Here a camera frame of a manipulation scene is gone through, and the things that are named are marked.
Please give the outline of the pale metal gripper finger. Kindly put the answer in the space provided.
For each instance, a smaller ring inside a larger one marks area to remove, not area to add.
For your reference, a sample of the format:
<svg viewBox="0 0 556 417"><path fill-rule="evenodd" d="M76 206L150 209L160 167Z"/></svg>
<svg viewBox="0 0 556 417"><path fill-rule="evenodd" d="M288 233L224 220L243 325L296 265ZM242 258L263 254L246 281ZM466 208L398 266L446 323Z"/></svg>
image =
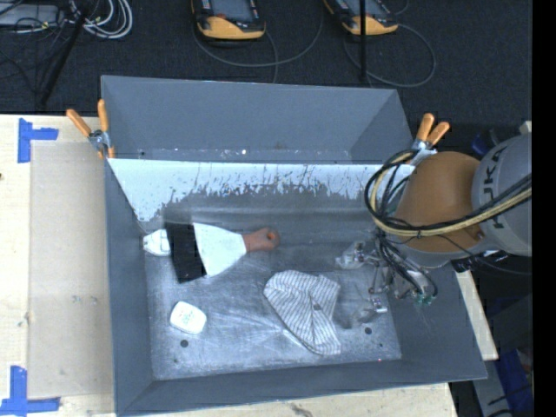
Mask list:
<svg viewBox="0 0 556 417"><path fill-rule="evenodd" d="M361 268L367 263L365 242L353 242L342 254L335 258L339 268Z"/></svg>
<svg viewBox="0 0 556 417"><path fill-rule="evenodd" d="M369 323L387 312L387 304L379 296L372 296L362 308L354 313L352 323Z"/></svg>

